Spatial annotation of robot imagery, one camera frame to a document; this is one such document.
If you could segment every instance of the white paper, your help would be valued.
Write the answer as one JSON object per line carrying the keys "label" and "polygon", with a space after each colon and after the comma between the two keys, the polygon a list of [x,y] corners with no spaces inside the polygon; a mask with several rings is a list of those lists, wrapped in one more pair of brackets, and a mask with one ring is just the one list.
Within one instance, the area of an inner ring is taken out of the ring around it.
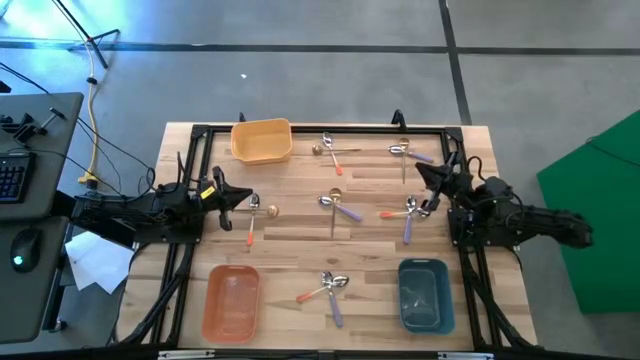
{"label": "white paper", "polygon": [[84,232],[65,244],[78,290],[93,284],[109,294],[129,274],[133,250]]}

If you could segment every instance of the orange plastic bin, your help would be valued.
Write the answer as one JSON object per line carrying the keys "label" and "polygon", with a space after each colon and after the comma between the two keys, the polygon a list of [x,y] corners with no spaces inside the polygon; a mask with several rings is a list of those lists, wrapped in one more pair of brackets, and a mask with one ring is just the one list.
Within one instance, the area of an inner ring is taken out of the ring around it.
{"label": "orange plastic bin", "polygon": [[292,149],[287,119],[243,122],[231,128],[231,153],[245,165],[286,161]]}
{"label": "orange plastic bin", "polygon": [[209,273],[202,336],[216,344],[244,343],[256,331],[260,277],[250,266],[220,265]]}

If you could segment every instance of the gray floor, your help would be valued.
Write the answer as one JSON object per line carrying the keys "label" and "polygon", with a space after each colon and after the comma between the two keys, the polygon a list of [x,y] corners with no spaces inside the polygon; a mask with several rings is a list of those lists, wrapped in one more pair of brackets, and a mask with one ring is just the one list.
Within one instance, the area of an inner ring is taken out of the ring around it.
{"label": "gray floor", "polygon": [[[93,33],[119,27],[122,41],[219,44],[445,45],[436,0],[88,0],[67,1]],[[459,46],[639,47],[634,0],[450,0]],[[75,39],[43,0],[15,1],[0,36]],[[295,122],[459,124],[448,56],[441,54],[108,52],[97,71],[101,134],[154,163],[167,121],[287,117]],[[82,51],[0,49],[0,61],[50,91],[83,91]],[[460,58],[471,118],[490,126],[501,176],[542,205],[535,173],[639,107],[640,57],[471,56]],[[7,76],[14,93],[38,90]],[[88,118],[86,109],[83,116]],[[70,155],[88,163],[76,132]],[[143,169],[107,149],[136,191]],[[83,192],[67,164],[61,189]],[[117,182],[110,165],[99,174]],[[537,239],[522,260],[536,332],[553,350],[640,357],[640,314],[580,314],[558,246]],[[0,352],[101,346],[118,294],[68,291],[69,329]]]}

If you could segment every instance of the black desk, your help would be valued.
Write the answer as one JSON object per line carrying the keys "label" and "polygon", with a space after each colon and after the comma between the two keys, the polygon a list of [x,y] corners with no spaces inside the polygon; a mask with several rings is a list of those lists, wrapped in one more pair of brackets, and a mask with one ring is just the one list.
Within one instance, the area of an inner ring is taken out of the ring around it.
{"label": "black desk", "polygon": [[[36,135],[28,145],[34,150],[66,155],[83,97],[81,93],[0,96],[0,113],[13,117],[15,122],[27,112],[42,124],[51,114],[49,108],[56,108],[67,119],[55,119],[47,127],[46,136]],[[9,134],[0,132],[0,152],[13,148],[19,145]],[[52,298],[61,299],[62,295],[58,283],[64,259],[62,243],[69,220],[51,216],[51,210],[54,198],[67,197],[57,193],[65,159],[56,154],[36,153],[24,203],[0,205],[0,343],[35,339],[39,330],[50,322],[46,321],[45,310],[47,315],[53,311],[53,316],[57,316],[59,309],[47,309],[47,304]],[[10,264],[9,250],[15,235],[29,225],[43,230],[40,261],[33,271],[20,274]]]}
{"label": "black desk", "polygon": [[[83,98],[81,93],[0,96],[0,113],[11,116],[14,122],[19,122],[27,112],[35,121],[42,124],[51,115],[49,108],[56,108],[67,119],[53,120],[47,126],[46,136],[36,135],[27,144],[34,150],[55,151],[66,155]],[[20,148],[20,146],[13,141],[11,135],[0,131],[0,152],[7,152],[14,148]],[[0,205],[0,222],[39,219],[49,215],[65,159],[51,153],[36,152],[36,154],[36,166],[24,202]]]}

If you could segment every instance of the computer mouse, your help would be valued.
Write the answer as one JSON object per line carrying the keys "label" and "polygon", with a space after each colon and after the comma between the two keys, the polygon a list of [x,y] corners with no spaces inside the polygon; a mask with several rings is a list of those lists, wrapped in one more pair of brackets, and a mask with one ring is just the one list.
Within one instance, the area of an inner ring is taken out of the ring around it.
{"label": "computer mouse", "polygon": [[42,230],[34,227],[24,229],[11,243],[11,265],[20,273],[33,270],[40,260],[40,238]]}

